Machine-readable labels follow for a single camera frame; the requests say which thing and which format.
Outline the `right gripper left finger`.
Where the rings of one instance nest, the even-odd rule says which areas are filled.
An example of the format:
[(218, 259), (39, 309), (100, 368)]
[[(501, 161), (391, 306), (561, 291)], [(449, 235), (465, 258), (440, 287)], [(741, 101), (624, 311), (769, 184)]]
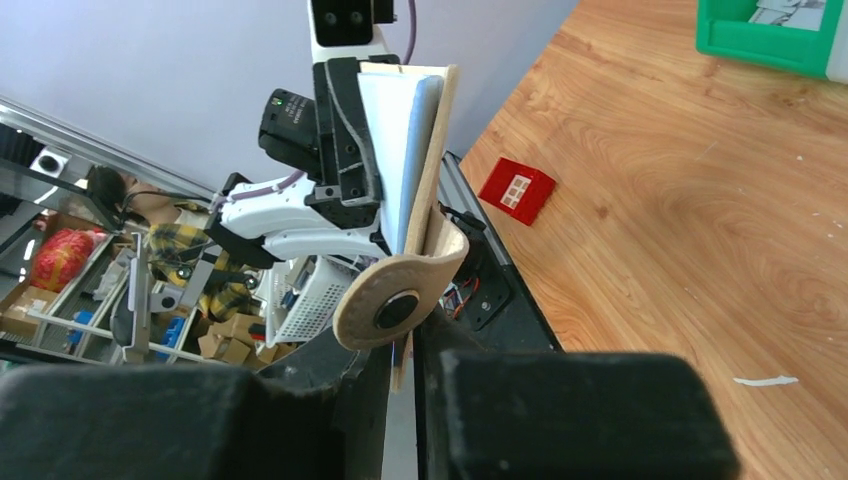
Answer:
[(1, 378), (5, 479), (342, 479), (380, 469), (389, 347), (259, 370), (41, 363)]

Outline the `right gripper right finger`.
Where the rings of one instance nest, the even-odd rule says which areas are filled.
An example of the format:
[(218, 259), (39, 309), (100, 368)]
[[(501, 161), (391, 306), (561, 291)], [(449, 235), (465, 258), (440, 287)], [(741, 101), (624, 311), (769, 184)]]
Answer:
[(695, 369), (660, 353), (498, 352), (443, 312), (414, 333), (424, 479), (736, 479)]

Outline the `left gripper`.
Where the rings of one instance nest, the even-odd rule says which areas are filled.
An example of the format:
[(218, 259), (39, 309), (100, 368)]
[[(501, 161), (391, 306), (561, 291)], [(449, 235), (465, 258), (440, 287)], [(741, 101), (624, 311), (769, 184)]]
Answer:
[(320, 171), (312, 208), (343, 230), (371, 226), (383, 200), (358, 82), (361, 64), (334, 58), (313, 66)]

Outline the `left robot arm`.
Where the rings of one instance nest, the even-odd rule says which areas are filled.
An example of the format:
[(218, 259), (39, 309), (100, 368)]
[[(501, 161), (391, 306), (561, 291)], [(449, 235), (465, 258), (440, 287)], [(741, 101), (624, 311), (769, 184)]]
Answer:
[(385, 258), (385, 200), (358, 76), (362, 62), (335, 58), (313, 67), (315, 98), (285, 89), (268, 97), (258, 144), (293, 168), (261, 183), (234, 172), (205, 228), (231, 259), (265, 269), (302, 256)]

